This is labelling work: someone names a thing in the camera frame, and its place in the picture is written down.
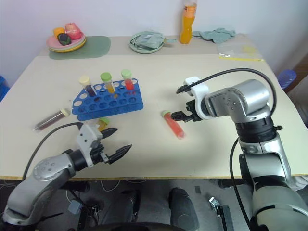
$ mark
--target pink cup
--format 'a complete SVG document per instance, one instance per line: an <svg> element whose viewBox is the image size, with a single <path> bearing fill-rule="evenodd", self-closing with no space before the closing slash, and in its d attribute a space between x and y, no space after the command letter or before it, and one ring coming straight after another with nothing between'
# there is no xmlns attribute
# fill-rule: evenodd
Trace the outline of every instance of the pink cup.
<svg viewBox="0 0 308 231"><path fill-rule="evenodd" d="M71 39L79 39L82 33L75 23L65 24L65 31L71 37Z"/></svg>

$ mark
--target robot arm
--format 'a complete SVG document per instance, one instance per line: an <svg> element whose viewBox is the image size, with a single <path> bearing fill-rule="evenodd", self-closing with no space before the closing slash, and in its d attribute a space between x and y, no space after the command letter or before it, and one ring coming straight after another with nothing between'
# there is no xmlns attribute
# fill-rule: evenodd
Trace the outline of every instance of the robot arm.
<svg viewBox="0 0 308 231"><path fill-rule="evenodd" d="M109 128L100 133L95 126L83 125L77 137L80 149L40 161L31 176L11 193L2 217L4 230L34 230L53 194L77 171L103 161L111 164L123 157L132 145L108 156L100 143L116 131L116 128Z"/></svg>
<svg viewBox="0 0 308 231"><path fill-rule="evenodd" d="M199 80L187 78L180 89ZM251 79L213 93L205 84L198 84L190 87L188 94L195 98L186 103L192 114L174 112L174 120L200 121L226 115L235 123L243 151L239 158L242 177L254 189L251 230L308 230L308 208L288 187L291 170L277 133L282 127L273 125L266 87Z"/></svg>

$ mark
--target white wall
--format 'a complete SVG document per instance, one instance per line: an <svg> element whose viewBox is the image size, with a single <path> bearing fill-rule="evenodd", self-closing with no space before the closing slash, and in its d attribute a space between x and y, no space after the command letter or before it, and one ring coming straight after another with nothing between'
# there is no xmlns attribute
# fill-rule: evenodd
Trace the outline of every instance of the white wall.
<svg viewBox="0 0 308 231"><path fill-rule="evenodd" d="M12 85L52 29L76 22L88 36L152 29L179 34L182 0L0 0L0 74ZM307 0L199 0L193 30L247 33L276 71L308 35Z"/></svg>

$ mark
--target test tube with red liquid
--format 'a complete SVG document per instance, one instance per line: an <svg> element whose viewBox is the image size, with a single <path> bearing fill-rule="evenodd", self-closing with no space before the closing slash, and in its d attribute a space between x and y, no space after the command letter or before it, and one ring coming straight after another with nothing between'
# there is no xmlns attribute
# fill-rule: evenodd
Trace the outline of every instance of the test tube with red liquid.
<svg viewBox="0 0 308 231"><path fill-rule="evenodd" d="M165 119L169 127L172 129L174 134L177 136L179 139L183 139L185 137L185 133L182 130L182 128L179 126L177 121L174 121L171 119L171 112L166 110L162 112L162 117Z"/></svg>
<svg viewBox="0 0 308 231"><path fill-rule="evenodd" d="M131 71L130 70L122 70L121 75L124 79L126 89L127 90L133 90L134 84L133 84L133 81L131 80Z"/></svg>

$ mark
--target test tube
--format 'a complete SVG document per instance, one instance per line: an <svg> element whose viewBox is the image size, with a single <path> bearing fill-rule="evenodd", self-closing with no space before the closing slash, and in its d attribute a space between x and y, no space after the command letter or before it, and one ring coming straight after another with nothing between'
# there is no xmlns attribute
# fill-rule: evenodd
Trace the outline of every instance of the test tube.
<svg viewBox="0 0 308 231"><path fill-rule="evenodd" d="M96 96L96 90L92 86L89 76L81 76L79 78L79 83L83 86L89 96L94 97Z"/></svg>
<svg viewBox="0 0 308 231"><path fill-rule="evenodd" d="M134 84L133 84L133 81L131 80L131 71L130 70L122 70L121 75L124 79L126 89L127 90L133 90Z"/></svg>
<svg viewBox="0 0 308 231"><path fill-rule="evenodd" d="M110 74L109 72L104 72L104 73L101 74L101 79L102 79L102 81L104 82L107 91L108 91L110 94L115 93L115 90L116 90L116 89L115 89L115 87L114 87L114 84L112 83L111 74Z"/></svg>
<svg viewBox="0 0 308 231"><path fill-rule="evenodd" d="M39 122L38 124L35 125L34 130L44 130L45 128L47 128L49 125L57 122L58 120L69 116L69 111L65 108L61 108L58 112L56 112L55 114L52 114L51 116L47 117L46 119L42 120L41 122Z"/></svg>
<svg viewBox="0 0 308 231"><path fill-rule="evenodd" d="M103 131L104 128L109 124L109 120L107 118L99 118L97 124L100 125L98 130Z"/></svg>
<svg viewBox="0 0 308 231"><path fill-rule="evenodd" d="M165 121L167 122L169 127L172 129L174 134L177 136L177 138L179 138L181 140L185 137L185 133L182 130L182 128L179 126L177 121L174 121L173 119L171 119L171 112L170 111L168 111L168 110L163 111L162 117L165 119Z"/></svg>

